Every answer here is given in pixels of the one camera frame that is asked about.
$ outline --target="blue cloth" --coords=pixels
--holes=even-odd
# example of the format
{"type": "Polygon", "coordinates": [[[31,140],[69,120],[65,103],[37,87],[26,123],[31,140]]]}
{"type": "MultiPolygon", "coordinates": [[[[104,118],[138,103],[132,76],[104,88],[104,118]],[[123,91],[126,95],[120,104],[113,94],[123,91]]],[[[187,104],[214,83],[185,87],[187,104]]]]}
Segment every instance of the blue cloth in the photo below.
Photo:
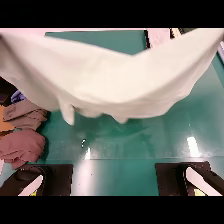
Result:
{"type": "Polygon", "coordinates": [[[25,99],[25,96],[19,91],[17,90],[15,93],[13,93],[13,95],[11,96],[11,102],[12,103],[17,103],[19,101],[22,101],[25,99]]]}

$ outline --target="white cloth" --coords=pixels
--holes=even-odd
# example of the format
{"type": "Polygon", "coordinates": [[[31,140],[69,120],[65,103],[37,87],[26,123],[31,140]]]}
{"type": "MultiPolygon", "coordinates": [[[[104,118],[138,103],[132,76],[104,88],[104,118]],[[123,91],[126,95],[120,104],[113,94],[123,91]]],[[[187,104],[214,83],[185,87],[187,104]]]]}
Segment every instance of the white cloth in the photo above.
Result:
{"type": "Polygon", "coordinates": [[[209,67],[223,28],[196,29],[134,56],[75,41],[1,33],[0,75],[46,110],[119,122],[166,113],[209,67]]]}

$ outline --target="glossy table surface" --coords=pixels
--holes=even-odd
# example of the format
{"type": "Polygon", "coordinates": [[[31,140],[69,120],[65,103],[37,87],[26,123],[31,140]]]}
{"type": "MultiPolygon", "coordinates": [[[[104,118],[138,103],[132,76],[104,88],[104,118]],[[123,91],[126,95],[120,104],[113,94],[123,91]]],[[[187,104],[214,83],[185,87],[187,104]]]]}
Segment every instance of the glossy table surface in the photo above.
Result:
{"type": "MultiPolygon", "coordinates": [[[[145,49],[143,31],[47,35],[129,54],[145,49]]],[[[119,124],[107,115],[76,114],[69,126],[53,112],[39,130],[47,144],[38,163],[73,163],[72,195],[158,195],[156,162],[207,160],[224,177],[223,81],[224,67],[215,56],[191,94],[163,116],[119,124]]],[[[6,164],[0,184],[10,172],[6,164]]]]}

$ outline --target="folded cloth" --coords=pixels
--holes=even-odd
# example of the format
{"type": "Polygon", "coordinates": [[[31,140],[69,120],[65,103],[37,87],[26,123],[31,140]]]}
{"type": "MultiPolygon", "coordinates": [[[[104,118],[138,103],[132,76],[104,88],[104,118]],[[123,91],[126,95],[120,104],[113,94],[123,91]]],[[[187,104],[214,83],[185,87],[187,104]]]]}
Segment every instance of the folded cloth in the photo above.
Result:
{"type": "Polygon", "coordinates": [[[41,122],[46,121],[47,111],[24,99],[4,109],[3,121],[8,121],[16,128],[36,130],[41,122]]]}
{"type": "Polygon", "coordinates": [[[22,101],[25,99],[25,96],[19,91],[17,90],[15,93],[13,93],[13,95],[11,96],[11,102],[12,103],[17,103],[19,101],[22,101]]]}
{"type": "Polygon", "coordinates": [[[26,162],[36,162],[44,146],[45,137],[31,129],[13,132],[0,141],[0,159],[17,169],[26,162]]]}

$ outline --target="white garment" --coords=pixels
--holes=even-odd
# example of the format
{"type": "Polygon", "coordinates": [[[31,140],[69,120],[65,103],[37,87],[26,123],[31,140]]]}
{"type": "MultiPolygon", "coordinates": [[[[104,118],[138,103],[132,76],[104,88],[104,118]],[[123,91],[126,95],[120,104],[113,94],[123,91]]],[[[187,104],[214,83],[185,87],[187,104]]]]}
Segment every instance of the white garment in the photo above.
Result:
{"type": "Polygon", "coordinates": [[[134,56],[75,41],[1,33],[0,75],[46,110],[119,122],[166,113],[209,67],[223,28],[196,29],[134,56]]]}

